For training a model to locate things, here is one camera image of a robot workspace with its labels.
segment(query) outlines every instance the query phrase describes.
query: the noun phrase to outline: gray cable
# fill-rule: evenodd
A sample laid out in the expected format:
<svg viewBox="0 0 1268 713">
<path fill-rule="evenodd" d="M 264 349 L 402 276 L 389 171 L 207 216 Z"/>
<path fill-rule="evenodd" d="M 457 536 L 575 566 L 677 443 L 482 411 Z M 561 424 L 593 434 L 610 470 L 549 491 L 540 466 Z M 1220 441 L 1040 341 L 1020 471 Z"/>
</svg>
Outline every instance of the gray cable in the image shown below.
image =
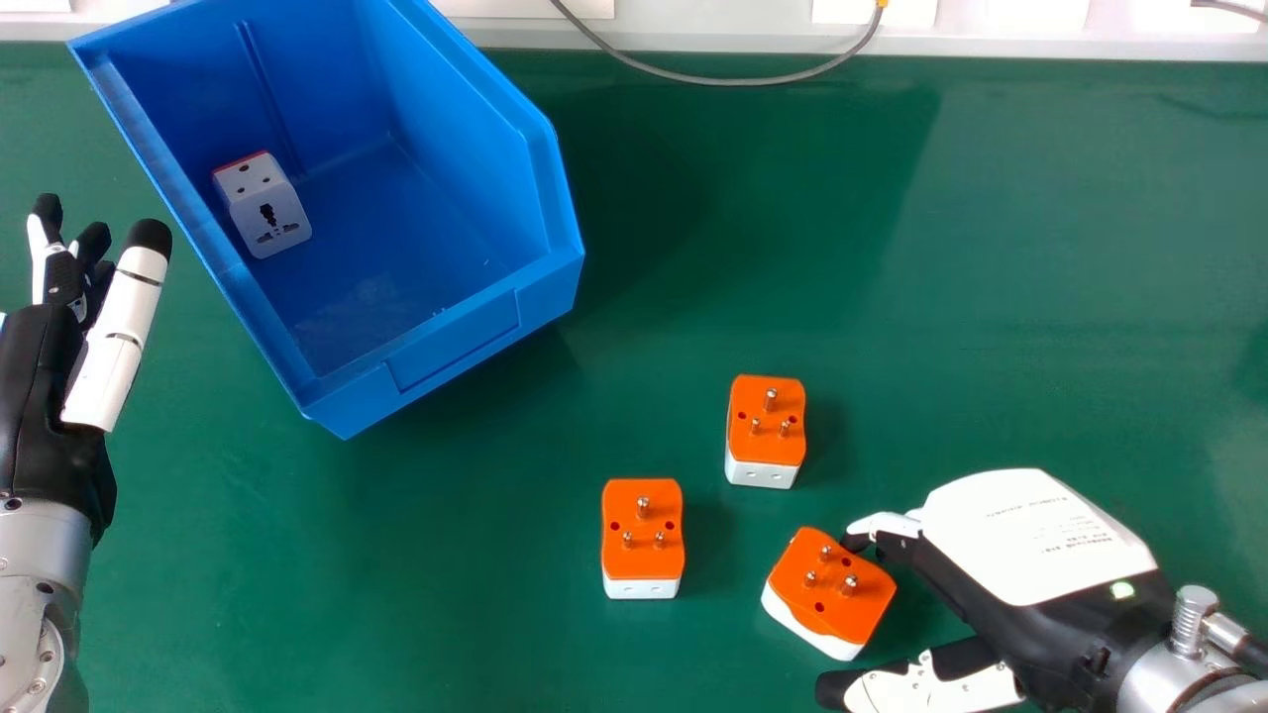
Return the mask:
<svg viewBox="0 0 1268 713">
<path fill-rule="evenodd" d="M 1227 10 L 1229 13 L 1236 13 L 1239 15 L 1250 18 L 1253 20 L 1259 20 L 1268 24 L 1268 13 L 1260 13 L 1253 8 L 1246 8 L 1245 5 L 1239 5 L 1236 3 L 1227 3 L 1226 0 L 1189 0 L 1189 5 L 1193 8 L 1212 8 L 1215 10 Z"/>
<path fill-rule="evenodd" d="M 777 75 L 768 77 L 724 79 L 724 77 L 686 75 L 682 72 L 663 70 L 661 67 L 648 65 L 647 62 L 640 62 L 634 57 L 630 57 L 625 52 L 621 52 L 620 49 L 612 47 L 606 39 L 600 37 L 598 33 L 586 27 L 586 23 L 583 23 L 581 18 L 574 15 L 573 11 L 569 10 L 567 5 L 563 4 L 563 0 L 550 0 L 550 4 L 554 5 L 555 9 L 559 10 L 559 13 L 569 23 L 573 24 L 573 27 L 581 30 L 581 33 L 585 34 L 587 38 L 590 38 L 591 42 L 597 44 L 600 49 L 607 52 L 612 58 L 620 61 L 621 63 L 634 67 L 640 72 L 647 72 L 649 75 L 654 75 L 662 79 L 681 81 L 685 84 L 696 84 L 700 86 L 775 86 L 779 84 L 791 84 L 794 81 L 801 81 L 805 79 L 817 77 L 827 71 L 836 69 L 846 60 L 853 57 L 855 55 L 858 53 L 860 49 L 864 48 L 864 46 L 871 42 L 872 36 L 876 34 L 876 28 L 880 27 L 880 16 L 885 11 L 884 6 L 876 5 L 876 11 L 872 13 L 871 22 L 867 23 L 867 30 L 864 32 L 862 37 L 858 38 L 858 42 L 855 42 L 855 44 L 850 47 L 850 49 L 846 49 L 841 55 L 837 55 L 836 57 L 828 60 L 827 62 L 823 62 L 822 65 L 786 75 Z"/>
</svg>

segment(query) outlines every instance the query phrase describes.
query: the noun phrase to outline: black fingertip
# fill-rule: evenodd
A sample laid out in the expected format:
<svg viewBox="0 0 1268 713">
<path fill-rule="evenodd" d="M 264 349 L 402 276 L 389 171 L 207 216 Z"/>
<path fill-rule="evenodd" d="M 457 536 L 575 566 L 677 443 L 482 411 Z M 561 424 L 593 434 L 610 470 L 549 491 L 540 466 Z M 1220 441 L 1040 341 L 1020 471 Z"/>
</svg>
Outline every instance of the black fingertip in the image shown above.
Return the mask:
<svg viewBox="0 0 1268 713">
<path fill-rule="evenodd" d="M 110 228 L 103 222 L 95 222 L 75 239 L 80 244 L 80 265 L 95 265 L 110 249 Z"/>
<path fill-rule="evenodd" d="M 165 260 L 171 260 L 171 228 L 153 218 L 137 221 L 137 225 L 128 231 L 127 247 L 147 247 L 162 255 Z"/>
<path fill-rule="evenodd" d="M 838 542 L 841 542 L 841 547 L 844 547 L 850 552 L 857 554 L 864 549 L 867 549 L 867 546 L 871 544 L 871 537 L 869 537 L 867 533 L 862 534 L 846 533 L 841 535 L 841 539 Z"/>
<path fill-rule="evenodd" d="M 46 226 L 52 226 L 56 231 L 62 230 L 62 199 L 56 193 L 41 193 L 30 212 Z"/>
<path fill-rule="evenodd" d="M 814 681 L 814 702 L 828 710 L 848 710 L 846 690 L 866 671 L 828 671 Z"/>
</svg>

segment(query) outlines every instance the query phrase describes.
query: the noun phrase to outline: metal knob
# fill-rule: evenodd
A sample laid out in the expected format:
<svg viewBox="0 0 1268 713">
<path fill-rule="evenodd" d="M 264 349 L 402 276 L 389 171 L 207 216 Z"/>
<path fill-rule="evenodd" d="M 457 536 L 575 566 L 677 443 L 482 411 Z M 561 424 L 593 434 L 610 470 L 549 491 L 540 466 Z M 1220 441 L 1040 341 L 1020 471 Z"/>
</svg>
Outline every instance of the metal knob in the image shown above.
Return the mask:
<svg viewBox="0 0 1268 713">
<path fill-rule="evenodd" d="M 1220 606 L 1220 598 L 1205 586 L 1184 585 L 1175 592 L 1172 615 L 1172 653 L 1184 658 L 1202 655 L 1202 619 Z"/>
</svg>

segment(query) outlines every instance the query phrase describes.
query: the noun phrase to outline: adapter's white base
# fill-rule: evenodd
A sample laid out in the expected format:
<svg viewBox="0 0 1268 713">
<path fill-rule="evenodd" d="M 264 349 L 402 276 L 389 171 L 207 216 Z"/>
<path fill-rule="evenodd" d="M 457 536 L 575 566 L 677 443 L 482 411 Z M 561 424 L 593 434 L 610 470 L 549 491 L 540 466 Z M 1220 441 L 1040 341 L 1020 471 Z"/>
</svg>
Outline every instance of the adapter's white base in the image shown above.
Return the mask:
<svg viewBox="0 0 1268 713">
<path fill-rule="evenodd" d="M 614 580 L 604 572 L 607 599 L 673 599 L 682 580 Z"/>
<path fill-rule="evenodd" d="M 766 586 L 762 587 L 762 609 L 766 609 L 766 613 L 770 614 L 772 619 L 784 624 L 784 627 L 790 632 L 801 637 L 810 646 L 818 648 L 837 661 L 853 661 L 855 656 L 858 656 L 858 652 L 864 650 L 861 643 L 850 643 L 848 641 L 831 637 L 828 634 L 817 634 L 803 627 L 801 623 L 792 617 L 792 609 L 790 609 L 789 605 L 780 599 L 780 595 L 775 594 L 775 590 L 771 589 L 770 581 L 767 581 Z"/>
<path fill-rule="evenodd" d="M 772 487 L 787 490 L 792 487 L 799 468 L 796 466 L 776 466 L 775 463 L 749 463 L 735 461 L 727 447 L 727 462 L 723 464 L 727 481 L 730 485 L 747 485 L 753 487 Z"/>
</svg>

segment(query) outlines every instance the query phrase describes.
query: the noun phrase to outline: white plug adapter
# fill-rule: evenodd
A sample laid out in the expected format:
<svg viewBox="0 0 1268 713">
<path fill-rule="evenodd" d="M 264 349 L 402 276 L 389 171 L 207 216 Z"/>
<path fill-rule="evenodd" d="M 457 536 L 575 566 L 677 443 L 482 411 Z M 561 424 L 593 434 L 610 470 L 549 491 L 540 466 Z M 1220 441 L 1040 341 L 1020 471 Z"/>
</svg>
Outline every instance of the white plug adapter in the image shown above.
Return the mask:
<svg viewBox="0 0 1268 713">
<path fill-rule="evenodd" d="M 268 151 L 216 169 L 212 178 L 255 258 L 276 255 L 312 237 L 313 228 L 295 186 Z"/>
</svg>

